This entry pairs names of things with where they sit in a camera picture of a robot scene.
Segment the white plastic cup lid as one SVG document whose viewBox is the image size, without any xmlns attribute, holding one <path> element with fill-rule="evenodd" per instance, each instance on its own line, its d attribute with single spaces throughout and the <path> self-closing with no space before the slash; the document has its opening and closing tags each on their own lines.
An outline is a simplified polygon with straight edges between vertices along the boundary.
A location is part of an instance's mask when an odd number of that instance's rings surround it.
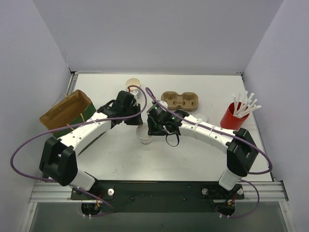
<svg viewBox="0 0 309 232">
<path fill-rule="evenodd" d="M 149 139 L 151 136 L 148 134 L 148 125 L 142 124 L 136 128 L 136 135 L 140 139 Z"/>
</svg>

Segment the white paper coffee cup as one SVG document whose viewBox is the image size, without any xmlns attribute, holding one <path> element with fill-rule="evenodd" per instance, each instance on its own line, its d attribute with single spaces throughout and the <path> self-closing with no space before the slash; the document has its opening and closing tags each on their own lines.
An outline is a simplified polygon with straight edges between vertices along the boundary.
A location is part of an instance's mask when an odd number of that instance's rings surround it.
<svg viewBox="0 0 309 232">
<path fill-rule="evenodd" d="M 148 145 L 152 142 L 152 136 L 139 136 L 139 140 L 143 145 Z"/>
</svg>

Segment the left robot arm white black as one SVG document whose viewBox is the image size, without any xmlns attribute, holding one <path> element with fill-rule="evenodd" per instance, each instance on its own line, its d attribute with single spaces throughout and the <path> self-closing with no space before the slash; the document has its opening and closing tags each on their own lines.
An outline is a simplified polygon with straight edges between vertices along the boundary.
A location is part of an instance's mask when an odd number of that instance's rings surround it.
<svg viewBox="0 0 309 232">
<path fill-rule="evenodd" d="M 89 199 L 97 197 L 97 180 L 78 168 L 77 157 L 95 140 L 120 123 L 139 126 L 143 123 L 140 104 L 133 94 L 120 91 L 115 100 L 100 107 L 87 121 L 60 138 L 49 138 L 43 148 L 39 169 L 62 186 L 82 189 Z"/>
</svg>

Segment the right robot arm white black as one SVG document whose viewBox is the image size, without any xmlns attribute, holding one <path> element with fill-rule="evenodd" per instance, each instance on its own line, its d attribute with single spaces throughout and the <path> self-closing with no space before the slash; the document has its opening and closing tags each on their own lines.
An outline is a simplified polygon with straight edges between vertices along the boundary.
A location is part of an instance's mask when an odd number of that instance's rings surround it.
<svg viewBox="0 0 309 232">
<path fill-rule="evenodd" d="M 235 184 L 249 174 L 258 155 L 250 133 L 239 130 L 223 129 L 196 118 L 193 115 L 176 110 L 173 114 L 154 104 L 147 111 L 148 134 L 153 136 L 176 135 L 192 137 L 205 142 L 226 154 L 226 169 L 219 178 L 219 185 L 232 190 Z"/>
</svg>

